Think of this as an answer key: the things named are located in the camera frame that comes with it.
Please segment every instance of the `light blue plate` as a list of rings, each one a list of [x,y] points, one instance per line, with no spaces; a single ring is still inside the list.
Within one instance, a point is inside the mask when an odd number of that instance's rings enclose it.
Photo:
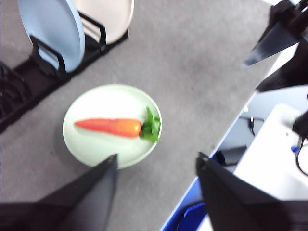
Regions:
[[[18,0],[19,11],[28,36],[33,35],[59,52],[65,70],[74,71],[85,51],[85,34],[78,11],[71,0]],[[57,58],[39,49],[40,56],[59,67]]]

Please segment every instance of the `black cable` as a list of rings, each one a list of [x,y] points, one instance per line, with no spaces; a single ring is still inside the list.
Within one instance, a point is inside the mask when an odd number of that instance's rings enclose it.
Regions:
[[[299,148],[299,152],[295,155],[295,162],[296,162],[297,168],[298,168],[305,176],[308,177],[308,174],[307,174],[306,172],[304,172],[304,171],[302,170],[302,168],[300,167],[300,165],[299,165],[299,160],[298,160],[300,151],[302,150],[302,147],[303,147],[303,144],[304,144],[304,139],[305,139],[305,138],[302,138],[302,141],[301,141],[301,144],[300,144],[300,148]]]

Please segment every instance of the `plate holder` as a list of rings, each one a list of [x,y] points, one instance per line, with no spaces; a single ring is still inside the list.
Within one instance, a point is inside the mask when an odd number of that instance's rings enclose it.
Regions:
[[[60,53],[33,35],[30,35],[33,50],[27,60],[15,68],[10,68],[0,61],[0,133],[47,95],[70,81],[98,58],[106,55],[114,46],[128,39],[127,30],[118,41],[107,45],[105,27],[81,12],[79,16],[98,27],[101,37],[97,42],[85,34],[84,56],[73,72],[65,71],[64,60]],[[38,51],[42,47],[57,58],[59,63],[57,69],[40,57]]]

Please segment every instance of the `cable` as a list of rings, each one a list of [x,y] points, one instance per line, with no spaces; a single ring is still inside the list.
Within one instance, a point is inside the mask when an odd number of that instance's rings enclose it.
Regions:
[[[299,157],[300,151],[301,151],[301,149],[302,149],[302,147],[303,147],[305,138],[301,138],[301,137],[300,137],[300,139],[301,139],[301,142],[300,142],[299,152],[298,152],[298,153],[295,153],[295,162],[296,162],[297,168],[298,168],[305,176],[308,177],[308,174],[307,174],[306,172],[304,172],[304,171],[302,170],[302,168],[300,167],[300,165],[299,165],[298,157]]]
[[[258,118],[258,117],[253,117],[253,116],[251,116],[251,117],[240,116],[239,118],[240,119],[246,119],[248,121],[248,127],[251,131],[251,134],[253,134],[253,136],[256,136],[255,131],[254,131],[255,120],[264,122],[264,119]]]

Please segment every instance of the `black device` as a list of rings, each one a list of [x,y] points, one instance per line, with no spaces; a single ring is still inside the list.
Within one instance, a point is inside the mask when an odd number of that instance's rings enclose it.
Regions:
[[[0,231],[103,231],[116,178],[115,155],[37,202],[0,203]]]
[[[308,201],[280,201],[204,154],[196,171],[214,231],[308,231]]]

